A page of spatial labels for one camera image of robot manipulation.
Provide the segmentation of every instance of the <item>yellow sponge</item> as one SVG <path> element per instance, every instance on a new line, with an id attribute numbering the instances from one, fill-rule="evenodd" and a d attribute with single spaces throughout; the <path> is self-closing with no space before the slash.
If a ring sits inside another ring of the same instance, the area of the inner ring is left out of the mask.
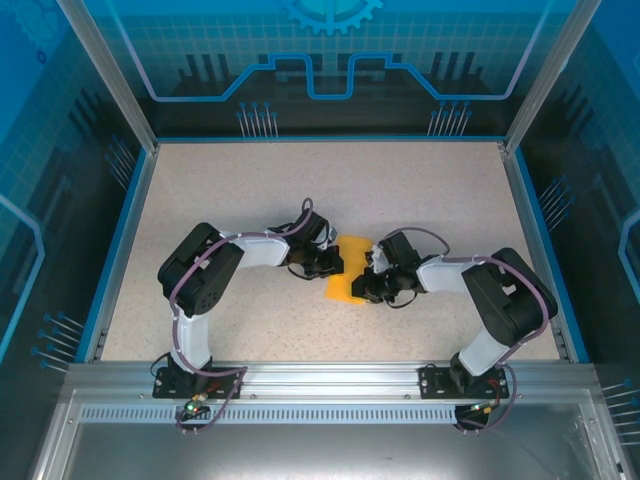
<path id="1" fill-rule="evenodd" d="M 340 256 L 344 261 L 344 273 L 329 277 L 325 297 L 340 302 L 364 305 L 367 303 L 366 300 L 351 296 L 351 284 L 364 272 L 364 268 L 367 266 L 367 259 L 364 254 L 373 247 L 373 240 L 351 235 L 340 235 L 338 237 L 338 246 L 340 247 Z"/>

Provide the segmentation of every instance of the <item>glass panel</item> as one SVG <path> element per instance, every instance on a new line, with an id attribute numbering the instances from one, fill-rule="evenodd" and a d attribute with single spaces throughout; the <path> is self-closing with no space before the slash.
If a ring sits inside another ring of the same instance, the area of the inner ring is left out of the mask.
<path id="1" fill-rule="evenodd" d="M 27 478 L 140 144 L 55 1 L 0 1 L 0 65 L 0 464 Z"/>
<path id="2" fill-rule="evenodd" d="M 160 136 L 504 135 L 574 0 L 88 0 Z"/>
<path id="3" fill-rule="evenodd" d="M 603 386 L 640 383 L 640 30 L 636 2 L 604 0 L 522 151 Z M 637 410 L 628 388 L 615 413 Z M 637 415 L 620 432 L 637 430 Z M 634 437 L 626 437 L 633 442 Z M 638 450 L 630 450 L 635 468 Z"/>

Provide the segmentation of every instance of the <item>speckled tabletop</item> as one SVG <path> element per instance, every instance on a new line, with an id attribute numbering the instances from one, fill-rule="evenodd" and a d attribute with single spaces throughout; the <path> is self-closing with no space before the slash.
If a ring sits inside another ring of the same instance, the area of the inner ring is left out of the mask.
<path id="1" fill-rule="evenodd" d="M 151 360 L 171 348 L 171 314 L 158 268 L 199 222 L 232 232 L 297 218 L 302 199 L 340 233 L 380 239 L 423 226 L 452 255 L 510 246 L 529 259 L 493 143 L 381 142 L 167 144 L 160 150 L 103 360 Z M 409 234 L 421 253 L 437 243 Z M 324 297 L 326 280 L 286 269 L 236 272 L 213 310 L 217 360 L 448 360 L 481 327 L 468 295 L 421 295 L 409 307 L 350 305 Z M 549 331 L 514 358 L 557 359 Z"/>

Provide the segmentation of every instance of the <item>robotic arm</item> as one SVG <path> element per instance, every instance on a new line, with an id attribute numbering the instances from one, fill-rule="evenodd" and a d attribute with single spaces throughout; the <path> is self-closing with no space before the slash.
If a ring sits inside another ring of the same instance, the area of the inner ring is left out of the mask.
<path id="1" fill-rule="evenodd" d="M 511 248 L 503 248 L 491 257 L 421 258 L 404 233 L 397 232 L 374 245 L 366 257 L 369 266 L 352 284 L 354 297 L 372 303 L 386 301 L 393 306 L 403 290 L 412 290 L 414 298 L 435 292 L 471 295 L 483 328 L 453 356 L 449 370 L 450 381 L 465 396 L 512 348 L 542 326 L 540 300 L 548 318 L 558 312 L 551 292 Z"/>
<path id="2" fill-rule="evenodd" d="M 283 233 L 300 226 L 308 215 L 303 210 L 293 223 L 269 229 L 269 233 Z M 163 295 L 171 292 L 195 261 L 229 232 L 216 230 L 208 223 L 197 225 L 165 261 L 158 272 Z M 178 372 L 194 373 L 191 366 L 207 370 L 211 366 L 208 344 L 209 312 L 220 301 L 231 277 L 237 269 L 260 265 L 302 266 L 305 280 L 322 278 L 343 272 L 343 262 L 337 245 L 337 232 L 329 222 L 315 212 L 292 235 L 283 237 L 240 236 L 222 245 L 186 281 L 176 296 L 179 307 L 178 340 L 186 365 L 175 348 L 170 354 L 170 366 Z"/>

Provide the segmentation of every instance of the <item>purple cable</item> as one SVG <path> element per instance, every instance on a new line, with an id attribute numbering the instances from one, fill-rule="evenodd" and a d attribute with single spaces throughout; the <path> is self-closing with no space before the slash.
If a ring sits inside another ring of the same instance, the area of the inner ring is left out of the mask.
<path id="1" fill-rule="evenodd" d="M 496 365 L 506 368 L 507 370 L 509 370 L 509 373 L 511 373 L 511 378 L 513 382 L 513 391 L 511 392 L 511 398 L 509 399 L 509 404 L 507 405 L 507 408 L 502 414 L 502 416 L 498 420 L 496 420 L 494 423 L 489 425 L 488 427 L 482 428 L 483 432 L 491 431 L 497 428 L 500 424 L 502 424 L 502 422 L 504 422 L 504 420 L 507 418 L 507 416 L 513 409 L 513 405 L 516 401 L 517 392 L 518 392 L 518 381 L 516 380 L 516 373 L 513 370 L 513 368 L 511 368 L 510 365 L 507 365 L 504 362 L 506 362 L 507 359 L 511 357 L 511 355 L 513 355 L 522 345 L 542 335 L 542 332 L 544 332 L 547 326 L 549 325 L 549 309 L 547 308 L 547 304 L 545 303 L 544 298 L 542 298 L 542 294 L 538 291 L 535 285 L 531 283 L 531 281 L 529 281 L 518 270 L 516 270 L 511 265 L 501 260 L 495 259 L 493 257 L 475 256 L 475 257 L 462 257 L 462 258 L 446 258 L 446 259 L 443 258 L 442 261 L 451 262 L 451 263 L 468 263 L 468 262 L 480 261 L 480 262 L 492 263 L 494 265 L 497 265 L 498 267 L 502 267 L 505 271 L 509 272 L 511 275 L 516 277 L 525 287 L 529 289 L 529 291 L 531 291 L 531 294 L 535 297 L 538 304 L 540 305 L 540 310 L 542 310 L 542 324 L 540 325 L 540 328 L 538 328 L 533 333 L 529 334 L 528 336 L 523 338 L 521 341 L 516 343 L 496 362 Z M 477 422 L 472 423 L 471 420 L 462 420 L 462 422 L 466 422 L 471 425 L 473 425 L 474 423 L 477 423 Z"/>
<path id="2" fill-rule="evenodd" d="M 538 291 L 535 285 L 527 279 L 527 277 L 525 277 L 522 273 L 517 271 L 508 263 L 505 263 L 502 260 L 498 260 L 493 257 L 484 257 L 480 255 L 477 255 L 474 257 L 443 258 L 442 261 L 447 263 L 449 262 L 450 263 L 487 262 L 487 263 L 492 263 L 494 265 L 497 265 L 498 267 L 502 267 L 505 271 L 509 272 L 511 275 L 516 277 L 525 287 L 527 287 L 531 292 L 531 294 L 535 297 L 536 301 L 538 302 L 538 305 L 540 305 L 540 310 L 542 310 L 542 324 L 540 325 L 540 328 L 538 328 L 533 333 L 529 334 L 528 336 L 520 340 L 518 343 L 516 343 L 513 347 L 511 347 L 500 358 L 500 360 L 498 360 L 497 362 L 498 365 L 504 364 L 504 362 L 506 362 L 507 359 L 511 357 L 511 355 L 517 352 L 522 345 L 533 340 L 536 337 L 539 337 L 546 330 L 547 326 L 549 325 L 549 309 L 547 308 L 547 304 L 545 303 L 544 298 L 542 298 L 542 294 Z"/>
<path id="3" fill-rule="evenodd" d="M 449 245 L 449 243 L 444 238 L 442 238 L 436 232 L 432 232 L 431 230 L 427 230 L 426 228 L 422 228 L 422 227 L 400 227 L 400 228 L 396 228 L 392 232 L 387 233 L 384 238 L 389 238 L 390 236 L 395 235 L 396 233 L 404 232 L 404 231 L 426 233 L 427 235 L 435 238 L 436 240 L 438 240 L 444 246 L 444 252 L 440 254 L 443 257 L 446 257 L 447 255 L 449 255 L 449 252 L 451 252 L 451 246 Z"/>
<path id="4" fill-rule="evenodd" d="M 182 354 L 182 349 L 180 348 L 180 342 L 179 342 L 179 339 L 178 339 L 178 319 L 180 318 L 180 310 L 179 310 L 178 306 L 176 305 L 176 297 L 178 295 L 178 292 L 180 292 L 180 289 L 184 286 L 185 283 L 187 283 L 187 281 L 189 280 L 191 275 L 193 275 L 193 273 L 198 268 L 200 268 L 200 265 L 202 265 L 213 254 L 213 252 L 215 252 L 217 249 L 219 249 L 220 247 L 222 247 L 226 243 L 232 242 L 233 240 L 236 240 L 236 239 L 238 239 L 240 237 L 282 238 L 282 237 L 287 237 L 289 235 L 293 235 L 294 233 L 299 232 L 307 224 L 307 222 L 311 218 L 311 214 L 313 213 L 313 200 L 311 200 L 308 197 L 305 198 L 302 201 L 302 211 L 304 212 L 305 206 L 307 204 L 309 205 L 309 207 L 307 209 L 307 215 L 304 217 L 302 222 L 300 222 L 300 224 L 298 224 L 294 228 L 292 228 L 290 230 L 287 230 L 286 232 L 282 232 L 282 233 L 245 232 L 245 233 L 237 233 L 235 235 L 230 235 L 230 236 L 228 236 L 226 238 L 222 238 L 222 239 L 218 240 L 211 247 L 209 247 L 202 254 L 202 256 L 200 256 L 198 258 L 198 260 L 196 260 L 194 262 L 193 265 L 191 265 L 189 270 L 187 270 L 187 272 L 182 276 L 180 281 L 173 288 L 173 290 L 171 291 L 171 295 L 169 295 L 169 306 L 171 307 L 171 311 L 173 312 L 173 328 L 172 328 L 173 347 L 174 347 L 174 349 L 175 349 L 175 351 L 176 351 L 176 353 L 178 355 L 178 358 L 180 358 L 182 363 L 187 368 L 192 370 L 194 373 L 197 373 L 198 375 L 202 375 L 203 377 L 218 378 L 218 377 L 226 377 L 226 376 L 229 376 L 229 375 L 235 375 L 236 373 L 240 374 L 240 377 L 238 378 L 238 380 L 236 381 L 235 385 L 231 389 L 229 395 L 227 396 L 226 400 L 222 404 L 222 407 L 220 408 L 220 410 L 218 410 L 218 413 L 211 419 L 211 421 L 208 424 L 206 424 L 205 426 L 200 428 L 200 430 L 204 430 L 206 428 L 209 428 L 210 426 L 212 426 L 218 420 L 218 418 L 220 418 L 220 416 L 224 412 L 225 408 L 227 407 L 227 405 L 231 401 L 231 397 L 233 397 L 233 394 L 237 391 L 238 388 L 240 388 L 240 384 L 242 383 L 242 379 L 244 378 L 245 373 L 247 373 L 248 368 L 247 367 L 239 367 L 239 368 L 233 368 L 233 369 L 230 369 L 230 370 L 226 370 L 224 372 L 217 372 L 217 373 L 216 372 L 207 372 L 205 370 L 200 370 L 199 368 L 196 368 L 195 366 L 193 366 L 187 360 L 187 358 Z M 180 418 L 179 418 L 179 415 L 181 415 L 181 414 L 182 414 L 182 411 L 180 411 L 180 412 L 178 412 L 176 414 L 176 426 L 178 428 L 183 428 L 182 422 L 180 421 Z"/>
<path id="5" fill-rule="evenodd" d="M 220 407 L 220 410 L 218 410 L 216 412 L 216 414 L 213 416 L 213 418 L 205 423 L 202 427 L 198 428 L 198 427 L 194 427 L 193 428 L 193 433 L 194 434 L 198 434 L 198 432 L 201 432 L 203 430 L 207 430 L 208 428 L 211 428 L 213 426 L 214 423 L 216 423 L 220 417 L 222 416 L 222 414 L 224 413 L 224 411 L 227 409 L 227 407 L 229 406 L 229 402 L 231 402 L 231 398 L 233 397 L 233 395 L 238 391 L 238 388 L 240 388 L 240 385 L 242 384 L 242 380 L 244 379 L 244 376 L 247 372 L 244 371 L 240 374 L 240 376 L 238 377 L 238 379 L 236 380 L 236 383 L 233 385 L 233 388 L 231 389 L 231 392 L 229 392 L 229 395 L 227 396 L 227 398 L 225 399 L 224 403 L 222 404 L 222 406 Z M 182 418 L 182 414 L 184 413 L 184 408 L 178 412 L 176 412 L 176 427 L 178 427 L 179 429 L 186 431 L 184 428 L 184 423 L 182 422 L 182 420 L 180 420 L 180 418 Z"/>

